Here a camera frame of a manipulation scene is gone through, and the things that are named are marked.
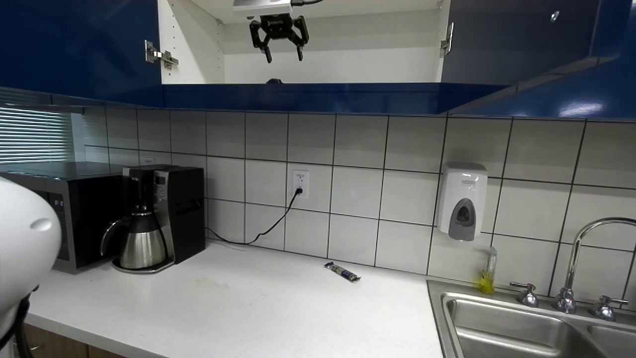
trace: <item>dish soap bottle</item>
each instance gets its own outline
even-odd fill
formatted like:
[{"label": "dish soap bottle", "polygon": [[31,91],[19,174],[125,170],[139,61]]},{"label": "dish soap bottle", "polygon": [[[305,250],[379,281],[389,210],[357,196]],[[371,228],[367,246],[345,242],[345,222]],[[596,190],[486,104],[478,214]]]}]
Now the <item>dish soap bottle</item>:
[{"label": "dish soap bottle", "polygon": [[494,246],[490,246],[486,250],[486,254],[488,254],[488,262],[486,262],[486,268],[478,272],[476,289],[484,291],[484,293],[492,293],[494,291],[494,268],[496,268],[496,250],[494,250]]}]

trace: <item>cable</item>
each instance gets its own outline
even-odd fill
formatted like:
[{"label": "cable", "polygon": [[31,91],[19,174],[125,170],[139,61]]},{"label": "cable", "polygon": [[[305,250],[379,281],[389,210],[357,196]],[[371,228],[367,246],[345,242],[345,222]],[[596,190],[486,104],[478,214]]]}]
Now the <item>cable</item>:
[{"label": "cable", "polygon": [[307,3],[317,3],[321,0],[292,0],[292,5],[307,5]]},{"label": "cable", "polygon": [[216,236],[218,240],[226,242],[226,244],[250,246],[250,244],[254,244],[260,236],[272,232],[272,230],[280,224],[280,220],[286,218],[286,214],[292,210],[294,200],[296,200],[298,194],[302,194],[302,188],[300,188],[300,186],[294,190],[294,196],[292,196],[290,204],[284,208],[282,216],[280,216],[270,228],[258,232],[252,240],[236,242],[236,240],[228,240],[228,238],[220,236],[218,232],[214,232],[214,230],[208,228],[208,226],[206,226],[206,230],[208,230],[212,236]]}]

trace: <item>window blind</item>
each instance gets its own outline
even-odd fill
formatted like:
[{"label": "window blind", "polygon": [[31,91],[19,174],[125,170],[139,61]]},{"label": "window blind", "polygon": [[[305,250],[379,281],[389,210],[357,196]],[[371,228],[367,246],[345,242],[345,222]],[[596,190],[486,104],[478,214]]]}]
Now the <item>window blind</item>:
[{"label": "window blind", "polygon": [[0,162],[71,158],[69,112],[0,106]]}]

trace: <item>kitchen counter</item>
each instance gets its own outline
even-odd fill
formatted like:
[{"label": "kitchen counter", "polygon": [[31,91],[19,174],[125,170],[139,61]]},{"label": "kitchen counter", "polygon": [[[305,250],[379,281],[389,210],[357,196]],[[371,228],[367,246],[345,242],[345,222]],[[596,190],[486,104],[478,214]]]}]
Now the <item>kitchen counter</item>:
[{"label": "kitchen counter", "polygon": [[27,321],[121,355],[441,358],[421,276],[210,244],[158,274],[51,270]]}]

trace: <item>microwave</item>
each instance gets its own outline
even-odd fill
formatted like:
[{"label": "microwave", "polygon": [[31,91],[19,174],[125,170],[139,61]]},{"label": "microwave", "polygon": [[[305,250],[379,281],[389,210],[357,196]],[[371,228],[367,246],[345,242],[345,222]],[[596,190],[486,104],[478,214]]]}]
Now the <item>microwave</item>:
[{"label": "microwave", "polygon": [[55,210],[61,224],[61,246],[53,268],[79,272],[103,262],[103,230],[125,212],[121,166],[103,162],[9,162],[0,164],[9,178],[39,196]]}]

